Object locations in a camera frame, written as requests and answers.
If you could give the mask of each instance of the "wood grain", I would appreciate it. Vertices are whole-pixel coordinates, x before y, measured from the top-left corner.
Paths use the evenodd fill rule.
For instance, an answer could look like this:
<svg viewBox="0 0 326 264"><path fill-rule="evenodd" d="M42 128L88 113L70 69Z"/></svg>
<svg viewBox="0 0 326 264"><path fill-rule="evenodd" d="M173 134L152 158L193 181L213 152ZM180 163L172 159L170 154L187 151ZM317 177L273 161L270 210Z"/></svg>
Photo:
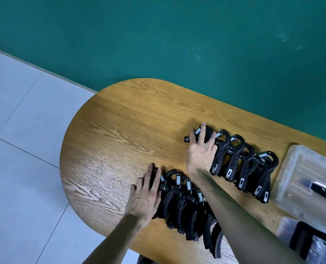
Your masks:
<svg viewBox="0 0 326 264"><path fill-rule="evenodd" d="M60 173L65 193L79 217L107 236L121 219L130 184L149 163L185 172L183 137L201 122L240 134L258 151L280 159L293 144L326 156L326 142L261 116L159 79L122 81L103 89L77 112L65 134ZM278 174L272 175L272 183ZM249 213L275 232L285 212L272 202L261 204L223 178L215 178ZM227 241L222 259L213 259L202 240L186 241L151 221L130 248L161 263L237 263Z"/></svg>

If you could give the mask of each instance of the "forearm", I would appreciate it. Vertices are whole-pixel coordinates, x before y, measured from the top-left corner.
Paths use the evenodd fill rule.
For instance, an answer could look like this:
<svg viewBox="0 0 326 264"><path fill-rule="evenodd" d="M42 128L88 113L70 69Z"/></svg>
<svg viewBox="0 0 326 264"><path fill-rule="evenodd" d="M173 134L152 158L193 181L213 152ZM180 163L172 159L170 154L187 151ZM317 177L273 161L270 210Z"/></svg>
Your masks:
<svg viewBox="0 0 326 264"><path fill-rule="evenodd" d="M244 210L206 171L196 182L239 263L304 263L271 231Z"/></svg>
<svg viewBox="0 0 326 264"><path fill-rule="evenodd" d="M120 264L131 241L140 231L138 219L124 216L108 237L90 254L83 264Z"/></svg>

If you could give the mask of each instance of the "tile floor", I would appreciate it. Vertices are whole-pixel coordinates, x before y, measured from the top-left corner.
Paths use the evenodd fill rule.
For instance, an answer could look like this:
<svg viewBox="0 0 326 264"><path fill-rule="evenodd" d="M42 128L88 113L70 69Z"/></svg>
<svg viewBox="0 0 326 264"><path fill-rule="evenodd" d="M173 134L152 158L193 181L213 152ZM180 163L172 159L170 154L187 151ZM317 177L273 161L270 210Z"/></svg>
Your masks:
<svg viewBox="0 0 326 264"><path fill-rule="evenodd" d="M82 263L105 238L71 208L59 172L65 131L91 96L0 53L0 264Z"/></svg>

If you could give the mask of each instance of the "person's left hand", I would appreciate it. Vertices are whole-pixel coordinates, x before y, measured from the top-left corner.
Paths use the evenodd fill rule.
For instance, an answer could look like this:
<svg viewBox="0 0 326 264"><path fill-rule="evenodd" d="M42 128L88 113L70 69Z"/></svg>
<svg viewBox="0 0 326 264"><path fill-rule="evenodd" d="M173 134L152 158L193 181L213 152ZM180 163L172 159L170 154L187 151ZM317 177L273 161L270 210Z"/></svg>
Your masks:
<svg viewBox="0 0 326 264"><path fill-rule="evenodd" d="M161 191L158 192L161 168L158 169L150 189L152 169L153 165L150 164L144 177L138 178L136 185L131 185L129 201L124 212L124 215L131 214L137 217L139 228L148 225L161 202Z"/></svg>

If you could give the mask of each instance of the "white label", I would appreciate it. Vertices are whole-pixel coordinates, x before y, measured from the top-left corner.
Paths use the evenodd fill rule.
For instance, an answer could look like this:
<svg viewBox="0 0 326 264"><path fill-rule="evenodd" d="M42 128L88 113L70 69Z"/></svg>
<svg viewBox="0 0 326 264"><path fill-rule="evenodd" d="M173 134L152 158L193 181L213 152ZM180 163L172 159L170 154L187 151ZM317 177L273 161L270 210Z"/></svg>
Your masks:
<svg viewBox="0 0 326 264"><path fill-rule="evenodd" d="M214 173L217 170L218 164L215 164L215 167L212 169L212 173Z"/></svg>
<svg viewBox="0 0 326 264"><path fill-rule="evenodd" d="M239 183L239 188L242 188L243 184L244 184L245 179L241 178L240 183Z"/></svg>
<svg viewBox="0 0 326 264"><path fill-rule="evenodd" d="M228 173L227 173L227 176L225 176L227 179L229 179L229 177L230 177L230 175L231 175L231 173L233 172L233 170L230 168L229 170L228 170Z"/></svg>
<svg viewBox="0 0 326 264"><path fill-rule="evenodd" d="M267 202L268 201L268 192L266 192L266 194L264 195L264 202Z"/></svg>
<svg viewBox="0 0 326 264"><path fill-rule="evenodd" d="M258 195L261 190L262 190L262 186L258 185L256 191L254 192L254 195Z"/></svg>

